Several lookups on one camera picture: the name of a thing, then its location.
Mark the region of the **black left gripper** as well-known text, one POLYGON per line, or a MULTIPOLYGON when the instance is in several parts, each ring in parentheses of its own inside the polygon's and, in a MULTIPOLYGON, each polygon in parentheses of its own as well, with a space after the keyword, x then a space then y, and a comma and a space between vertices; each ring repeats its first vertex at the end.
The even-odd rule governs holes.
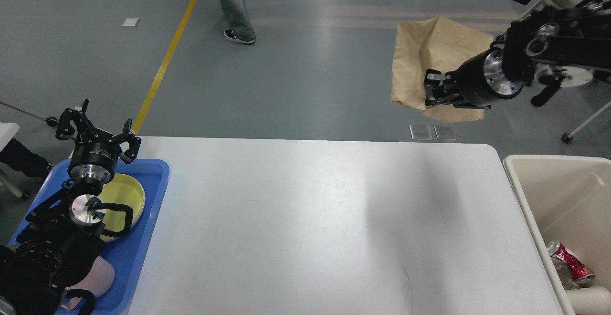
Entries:
POLYGON ((107 184, 115 176, 118 156, 124 163, 132 163, 139 153, 142 139, 132 131, 133 120, 129 118, 124 123, 123 131, 113 136, 113 144, 96 142, 96 128, 86 116, 88 106, 89 99, 86 98, 80 106, 65 109, 57 122, 55 138, 74 142, 74 152, 68 165, 71 178, 94 178, 107 184), (127 150, 120 149, 123 143, 128 143, 127 150))

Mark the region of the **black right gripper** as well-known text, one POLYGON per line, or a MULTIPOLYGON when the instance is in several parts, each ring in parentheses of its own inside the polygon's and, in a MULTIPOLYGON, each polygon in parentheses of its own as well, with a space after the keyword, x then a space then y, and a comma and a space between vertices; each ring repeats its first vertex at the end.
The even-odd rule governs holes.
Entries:
POLYGON ((524 83, 506 76, 503 58, 504 50, 491 48, 465 61, 451 75, 426 69, 423 81, 425 106, 452 104, 460 108, 483 109, 517 97, 524 83))

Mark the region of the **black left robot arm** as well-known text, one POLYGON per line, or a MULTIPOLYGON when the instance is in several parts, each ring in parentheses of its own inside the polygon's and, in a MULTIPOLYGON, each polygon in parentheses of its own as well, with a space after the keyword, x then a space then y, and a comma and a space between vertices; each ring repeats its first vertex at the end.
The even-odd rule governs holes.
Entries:
POLYGON ((116 165, 135 160, 141 139, 127 119, 114 135, 86 116, 89 100, 67 108, 59 117, 55 137, 74 141, 67 178, 58 191, 35 206, 17 235, 17 247, 1 247, 1 313, 53 315, 66 298, 80 298, 81 315, 90 315, 96 297, 86 289, 69 289, 83 280, 107 246, 101 237, 119 238, 132 228, 129 205, 100 199, 114 179, 116 165))

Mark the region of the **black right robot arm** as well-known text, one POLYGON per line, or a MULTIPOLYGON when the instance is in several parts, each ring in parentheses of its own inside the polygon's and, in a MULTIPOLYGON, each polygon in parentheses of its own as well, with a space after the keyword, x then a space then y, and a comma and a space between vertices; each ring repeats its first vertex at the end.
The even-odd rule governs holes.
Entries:
POLYGON ((583 0, 567 9, 544 6, 515 20, 488 50, 455 71, 425 72, 425 106, 487 110, 544 85, 530 100, 541 107, 562 87, 581 86, 610 73, 610 0, 583 0))

